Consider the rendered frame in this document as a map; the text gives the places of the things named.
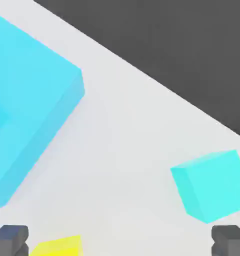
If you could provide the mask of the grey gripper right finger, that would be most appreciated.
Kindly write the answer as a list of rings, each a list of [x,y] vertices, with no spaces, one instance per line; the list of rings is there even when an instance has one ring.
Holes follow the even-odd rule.
[[[214,225],[211,256],[240,256],[240,228],[237,225]]]

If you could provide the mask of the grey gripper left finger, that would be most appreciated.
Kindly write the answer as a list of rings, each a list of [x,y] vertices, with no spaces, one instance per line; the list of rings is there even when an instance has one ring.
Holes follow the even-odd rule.
[[[3,225],[0,228],[0,256],[29,256],[26,225]]]

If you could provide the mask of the small yellow cube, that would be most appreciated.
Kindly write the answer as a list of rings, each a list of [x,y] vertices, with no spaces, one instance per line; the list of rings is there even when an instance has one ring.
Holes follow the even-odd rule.
[[[81,236],[40,242],[29,256],[84,256]]]

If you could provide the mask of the small cyan cube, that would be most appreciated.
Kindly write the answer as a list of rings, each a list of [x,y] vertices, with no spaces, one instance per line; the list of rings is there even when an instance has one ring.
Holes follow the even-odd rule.
[[[240,211],[236,150],[213,152],[170,170],[188,215],[208,224]]]

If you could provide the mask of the large light blue box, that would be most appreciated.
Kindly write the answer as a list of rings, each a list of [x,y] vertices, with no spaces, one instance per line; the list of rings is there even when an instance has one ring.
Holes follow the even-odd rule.
[[[0,16],[0,208],[84,94],[79,67]]]

